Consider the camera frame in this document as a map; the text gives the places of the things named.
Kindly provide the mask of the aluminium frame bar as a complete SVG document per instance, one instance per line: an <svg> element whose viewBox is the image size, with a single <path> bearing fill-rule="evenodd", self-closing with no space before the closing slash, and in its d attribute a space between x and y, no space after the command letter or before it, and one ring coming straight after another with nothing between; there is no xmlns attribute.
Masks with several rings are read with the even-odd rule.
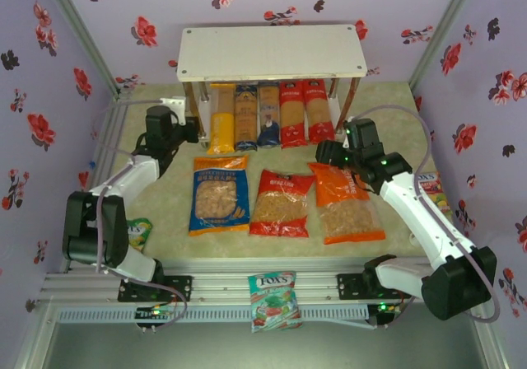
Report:
<svg viewBox="0 0 527 369"><path fill-rule="evenodd" d="M487 369L513 369L498 327L474 321L474 328Z"/></svg>
<svg viewBox="0 0 527 369"><path fill-rule="evenodd" d="M14 369L44 368L56 325L57 308L52 301L41 302L34 314L35 318L26 331Z"/></svg>

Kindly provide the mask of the yellow spaghetti bag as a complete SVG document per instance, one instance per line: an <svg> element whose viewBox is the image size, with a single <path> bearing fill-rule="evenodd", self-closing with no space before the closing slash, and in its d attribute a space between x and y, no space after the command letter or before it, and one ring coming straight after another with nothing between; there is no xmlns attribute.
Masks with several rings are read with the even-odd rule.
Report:
<svg viewBox="0 0 527 369"><path fill-rule="evenodd" d="M235 151L234 91L233 83L212 83L210 144L208 155Z"/></svg>

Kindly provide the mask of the dark blue Moli spaghetti bag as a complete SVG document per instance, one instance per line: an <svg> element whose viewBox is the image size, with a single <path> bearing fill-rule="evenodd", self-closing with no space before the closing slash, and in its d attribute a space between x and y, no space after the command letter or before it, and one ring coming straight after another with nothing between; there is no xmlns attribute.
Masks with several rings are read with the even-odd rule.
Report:
<svg viewBox="0 0 527 369"><path fill-rule="evenodd" d="M257 149L257 86L236 85L235 149Z"/></svg>

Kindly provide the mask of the clear blue spaghetti bag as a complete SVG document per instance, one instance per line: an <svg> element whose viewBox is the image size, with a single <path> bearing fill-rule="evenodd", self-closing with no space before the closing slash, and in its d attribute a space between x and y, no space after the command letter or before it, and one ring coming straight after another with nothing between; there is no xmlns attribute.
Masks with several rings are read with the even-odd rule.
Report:
<svg viewBox="0 0 527 369"><path fill-rule="evenodd" d="M259 147L275 147L280 144L279 85L265 82L259 85Z"/></svg>

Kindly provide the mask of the controller circuit board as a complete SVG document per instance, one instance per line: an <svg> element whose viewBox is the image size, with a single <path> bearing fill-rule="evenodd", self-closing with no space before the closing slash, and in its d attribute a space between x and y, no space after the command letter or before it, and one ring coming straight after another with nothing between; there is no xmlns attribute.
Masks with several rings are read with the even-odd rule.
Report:
<svg viewBox="0 0 527 369"><path fill-rule="evenodd" d="M160 327L170 323L176 315L176 305L156 304L154 306L140 306L135 310L135 325L145 334L156 333Z"/></svg>
<svg viewBox="0 0 527 369"><path fill-rule="evenodd" d="M369 318L366 322L374 328L387 329L402 314L404 305L381 302L367 306Z"/></svg>

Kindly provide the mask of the orange macaroni bag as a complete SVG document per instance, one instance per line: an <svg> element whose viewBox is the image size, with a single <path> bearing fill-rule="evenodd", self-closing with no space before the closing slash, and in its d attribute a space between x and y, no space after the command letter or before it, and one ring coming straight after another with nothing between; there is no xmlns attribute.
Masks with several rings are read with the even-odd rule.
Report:
<svg viewBox="0 0 527 369"><path fill-rule="evenodd" d="M324 230L324 243L382 241L382 228L369 190L350 170L310 163L315 176L316 207Z"/></svg>

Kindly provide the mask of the aluminium frame post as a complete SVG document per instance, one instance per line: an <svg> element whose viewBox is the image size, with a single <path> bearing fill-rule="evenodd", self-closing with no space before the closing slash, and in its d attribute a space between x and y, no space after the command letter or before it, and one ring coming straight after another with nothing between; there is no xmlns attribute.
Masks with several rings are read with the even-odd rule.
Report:
<svg viewBox="0 0 527 369"><path fill-rule="evenodd" d="M122 91L118 88L115 80L113 79L110 69L102 57L102 53L98 50L96 42L87 29L87 26L79 11L77 10L74 2L72 0L54 1L58 5L60 12L63 14L64 19L69 24L73 34L77 37L77 40L85 51L86 56L94 64L103 82L112 93L113 98L118 99L122 94Z"/></svg>
<svg viewBox="0 0 527 369"><path fill-rule="evenodd" d="M431 66L433 59L438 54L442 42L449 34L451 27L455 24L458 15L464 8L464 4L468 0L450 0L445 12L443 13L434 34L429 41L422 57L419 59L417 66L408 81L411 91L414 91L420 85L420 82Z"/></svg>

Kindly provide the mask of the white two-tier shelf metal legs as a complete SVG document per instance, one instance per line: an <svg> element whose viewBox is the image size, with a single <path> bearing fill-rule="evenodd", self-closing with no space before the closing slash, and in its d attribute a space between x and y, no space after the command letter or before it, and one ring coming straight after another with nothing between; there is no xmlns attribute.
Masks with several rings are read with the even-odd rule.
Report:
<svg viewBox="0 0 527 369"><path fill-rule="evenodd" d="M352 24L186 28L178 62L177 77L190 109L200 117L203 144L210 141L210 83L329 80L331 120L341 132L366 75L361 41Z"/></svg>

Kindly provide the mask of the teal red Fox's candy bag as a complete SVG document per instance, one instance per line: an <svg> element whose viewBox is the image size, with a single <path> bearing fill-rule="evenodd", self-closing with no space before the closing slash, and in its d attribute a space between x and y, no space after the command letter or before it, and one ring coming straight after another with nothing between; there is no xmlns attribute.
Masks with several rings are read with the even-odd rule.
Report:
<svg viewBox="0 0 527 369"><path fill-rule="evenodd" d="M253 334L303 325L295 292L296 272L255 274L248 277L248 283Z"/></svg>

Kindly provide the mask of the blue and orange pasta bag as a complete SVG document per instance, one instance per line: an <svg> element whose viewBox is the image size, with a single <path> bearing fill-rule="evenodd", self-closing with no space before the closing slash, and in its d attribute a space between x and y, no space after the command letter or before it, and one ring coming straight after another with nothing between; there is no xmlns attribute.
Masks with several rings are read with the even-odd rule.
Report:
<svg viewBox="0 0 527 369"><path fill-rule="evenodd" d="M249 229L247 163L247 156L194 159L191 236Z"/></svg>

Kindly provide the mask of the red macaroni bag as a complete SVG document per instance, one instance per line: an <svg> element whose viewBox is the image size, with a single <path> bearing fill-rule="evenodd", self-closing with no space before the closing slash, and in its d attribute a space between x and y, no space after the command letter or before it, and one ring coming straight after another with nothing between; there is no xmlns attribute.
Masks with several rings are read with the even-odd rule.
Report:
<svg viewBox="0 0 527 369"><path fill-rule="evenodd" d="M307 238L307 195L313 175L263 170L250 220L250 235Z"/></svg>

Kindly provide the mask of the red spaghetti bag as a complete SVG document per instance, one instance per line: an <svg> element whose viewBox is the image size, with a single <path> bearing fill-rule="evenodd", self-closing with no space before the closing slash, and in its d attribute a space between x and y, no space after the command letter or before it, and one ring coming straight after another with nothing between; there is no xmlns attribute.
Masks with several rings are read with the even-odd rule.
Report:
<svg viewBox="0 0 527 369"><path fill-rule="evenodd" d="M305 146L305 102L301 82L280 82L279 106L282 149Z"/></svg>
<svg viewBox="0 0 527 369"><path fill-rule="evenodd" d="M334 140L334 127L324 80L307 79L302 82L302 86L309 124L308 137L310 142L318 144L325 140Z"/></svg>

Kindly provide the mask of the green Fox's candy bag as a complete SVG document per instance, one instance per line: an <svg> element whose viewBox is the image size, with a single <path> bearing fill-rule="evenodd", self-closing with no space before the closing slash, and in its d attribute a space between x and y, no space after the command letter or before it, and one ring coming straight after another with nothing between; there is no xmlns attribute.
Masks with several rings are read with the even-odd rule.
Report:
<svg viewBox="0 0 527 369"><path fill-rule="evenodd" d="M153 224L145 217L127 220L128 243L139 252L142 252L150 236Z"/></svg>

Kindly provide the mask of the aluminium side rail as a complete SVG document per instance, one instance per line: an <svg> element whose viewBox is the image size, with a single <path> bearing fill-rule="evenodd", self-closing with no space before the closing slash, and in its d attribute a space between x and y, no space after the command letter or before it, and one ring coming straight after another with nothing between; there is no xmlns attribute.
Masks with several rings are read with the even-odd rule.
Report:
<svg viewBox="0 0 527 369"><path fill-rule="evenodd" d="M94 116L92 126L100 128L96 139L96 176L86 192L73 192L66 204L63 257L94 266L97 273L116 269L128 252L124 200L110 190L121 174L112 172L115 159L129 158L119 150L129 105L129 101L114 101Z"/></svg>

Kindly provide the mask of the Fox's fruits candy bag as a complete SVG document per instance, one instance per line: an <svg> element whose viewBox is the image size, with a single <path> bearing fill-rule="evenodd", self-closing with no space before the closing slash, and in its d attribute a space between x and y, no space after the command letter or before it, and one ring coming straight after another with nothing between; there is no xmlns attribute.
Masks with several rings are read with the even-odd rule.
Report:
<svg viewBox="0 0 527 369"><path fill-rule="evenodd" d="M438 207L441 213L449 220L452 220L452 211L448 203L445 192L442 188L439 174L434 172L426 172L417 175L419 184L427 193L431 201Z"/></svg>

